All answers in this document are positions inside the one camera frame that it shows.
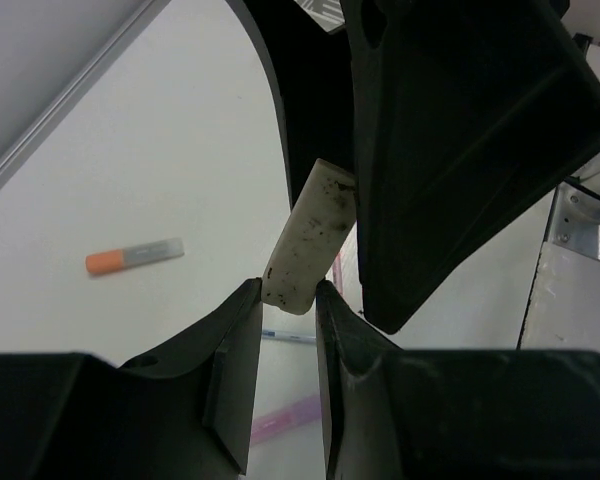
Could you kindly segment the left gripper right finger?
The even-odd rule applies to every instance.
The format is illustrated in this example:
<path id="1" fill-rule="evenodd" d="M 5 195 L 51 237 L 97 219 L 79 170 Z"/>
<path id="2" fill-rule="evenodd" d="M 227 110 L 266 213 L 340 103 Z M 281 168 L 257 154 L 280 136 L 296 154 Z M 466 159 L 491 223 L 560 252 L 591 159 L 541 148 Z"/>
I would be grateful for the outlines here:
<path id="1" fill-rule="evenodd" d="M 316 291 L 330 479 L 600 479 L 600 354 L 404 350 Z"/>

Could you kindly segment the red orange pen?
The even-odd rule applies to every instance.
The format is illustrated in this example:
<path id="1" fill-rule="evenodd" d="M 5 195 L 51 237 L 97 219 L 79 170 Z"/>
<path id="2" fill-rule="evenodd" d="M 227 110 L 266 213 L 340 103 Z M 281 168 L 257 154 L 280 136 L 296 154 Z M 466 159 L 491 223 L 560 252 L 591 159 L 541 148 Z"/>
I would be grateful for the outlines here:
<path id="1" fill-rule="evenodd" d="M 333 261 L 332 267 L 332 283 L 334 284 L 337 292 L 343 295 L 343 275 L 342 275 L 342 263 L 341 254 L 338 253 Z"/>

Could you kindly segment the purple highlighter marker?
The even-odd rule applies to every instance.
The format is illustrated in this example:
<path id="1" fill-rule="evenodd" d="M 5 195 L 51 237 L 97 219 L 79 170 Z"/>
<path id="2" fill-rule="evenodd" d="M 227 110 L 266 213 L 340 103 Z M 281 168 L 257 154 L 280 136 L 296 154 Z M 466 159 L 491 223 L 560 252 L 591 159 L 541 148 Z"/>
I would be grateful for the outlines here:
<path id="1" fill-rule="evenodd" d="M 250 440 L 252 444 L 260 444 L 296 427 L 320 419 L 320 396 L 311 395 L 284 408 L 255 418 L 252 422 Z"/>

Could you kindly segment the blue white pen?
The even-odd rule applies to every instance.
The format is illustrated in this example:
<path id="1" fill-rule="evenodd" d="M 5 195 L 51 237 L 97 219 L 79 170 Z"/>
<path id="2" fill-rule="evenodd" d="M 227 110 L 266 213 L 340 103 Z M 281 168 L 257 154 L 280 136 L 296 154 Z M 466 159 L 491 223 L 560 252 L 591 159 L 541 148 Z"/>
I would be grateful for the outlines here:
<path id="1" fill-rule="evenodd" d="M 275 341 L 284 341 L 301 344 L 315 344 L 316 337 L 312 335 L 296 334 L 277 330 L 263 330 L 262 338 Z"/>

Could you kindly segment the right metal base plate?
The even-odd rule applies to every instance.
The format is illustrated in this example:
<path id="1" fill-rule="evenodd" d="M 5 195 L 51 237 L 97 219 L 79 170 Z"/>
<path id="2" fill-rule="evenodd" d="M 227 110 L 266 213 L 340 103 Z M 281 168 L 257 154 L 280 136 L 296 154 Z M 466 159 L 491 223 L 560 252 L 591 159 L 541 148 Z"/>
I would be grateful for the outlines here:
<path id="1" fill-rule="evenodd" d="M 556 188 L 545 240 L 600 261 L 600 153 Z"/>

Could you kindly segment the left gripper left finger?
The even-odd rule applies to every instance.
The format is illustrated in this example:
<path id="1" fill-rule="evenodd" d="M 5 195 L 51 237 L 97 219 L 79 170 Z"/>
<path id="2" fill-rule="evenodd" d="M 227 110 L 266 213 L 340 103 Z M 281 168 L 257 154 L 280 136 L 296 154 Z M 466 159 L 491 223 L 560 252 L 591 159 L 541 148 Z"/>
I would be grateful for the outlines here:
<path id="1" fill-rule="evenodd" d="M 247 469 L 260 279 L 121 366 L 0 354 L 0 479 L 235 479 Z"/>

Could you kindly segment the orange cap clear tube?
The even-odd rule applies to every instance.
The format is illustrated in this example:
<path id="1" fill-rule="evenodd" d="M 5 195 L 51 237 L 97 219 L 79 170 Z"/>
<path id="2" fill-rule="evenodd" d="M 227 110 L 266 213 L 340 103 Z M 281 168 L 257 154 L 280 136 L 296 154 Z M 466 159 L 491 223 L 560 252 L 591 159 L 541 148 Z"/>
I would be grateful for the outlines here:
<path id="1" fill-rule="evenodd" d="M 88 255 L 85 268 L 89 275 L 100 276 L 183 255 L 183 241 L 172 238 Z"/>

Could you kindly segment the white slotted container far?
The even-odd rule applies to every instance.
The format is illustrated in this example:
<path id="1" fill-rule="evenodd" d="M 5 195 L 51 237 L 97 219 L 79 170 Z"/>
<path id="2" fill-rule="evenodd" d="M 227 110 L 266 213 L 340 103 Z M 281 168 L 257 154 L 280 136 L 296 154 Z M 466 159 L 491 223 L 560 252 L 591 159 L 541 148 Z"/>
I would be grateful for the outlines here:
<path id="1" fill-rule="evenodd" d="M 296 3 L 326 32 L 345 23 L 339 0 L 296 0 Z"/>

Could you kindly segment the aluminium frame rail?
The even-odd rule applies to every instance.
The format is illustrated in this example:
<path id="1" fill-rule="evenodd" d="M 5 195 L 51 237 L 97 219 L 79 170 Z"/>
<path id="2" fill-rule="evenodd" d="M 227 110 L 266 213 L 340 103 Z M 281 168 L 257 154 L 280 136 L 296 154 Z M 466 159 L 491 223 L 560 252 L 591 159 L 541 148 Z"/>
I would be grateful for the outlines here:
<path id="1" fill-rule="evenodd" d="M 0 189 L 164 1 L 0 1 Z"/>

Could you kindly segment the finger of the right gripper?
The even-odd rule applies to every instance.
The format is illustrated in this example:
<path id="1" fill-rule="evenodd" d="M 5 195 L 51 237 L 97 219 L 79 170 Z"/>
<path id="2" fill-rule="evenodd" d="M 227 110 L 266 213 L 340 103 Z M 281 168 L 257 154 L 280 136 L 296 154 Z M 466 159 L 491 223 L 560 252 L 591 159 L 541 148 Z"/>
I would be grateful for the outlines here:
<path id="1" fill-rule="evenodd" d="M 353 89 L 346 29 L 325 30 L 295 1 L 228 3 L 268 80 L 289 201 L 295 204 L 318 159 L 354 171 Z"/>
<path id="2" fill-rule="evenodd" d="M 568 7 L 343 3 L 363 311 L 380 330 L 600 152 L 600 82 Z"/>

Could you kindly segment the white eraser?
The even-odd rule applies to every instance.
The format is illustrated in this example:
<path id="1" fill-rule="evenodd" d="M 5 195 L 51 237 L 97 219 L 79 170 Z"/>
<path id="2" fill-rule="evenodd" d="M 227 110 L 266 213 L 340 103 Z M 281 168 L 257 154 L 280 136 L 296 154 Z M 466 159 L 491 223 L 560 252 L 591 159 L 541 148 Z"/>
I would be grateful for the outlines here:
<path id="1" fill-rule="evenodd" d="M 316 160 L 266 265 L 262 301 L 307 313 L 355 221 L 354 176 Z"/>

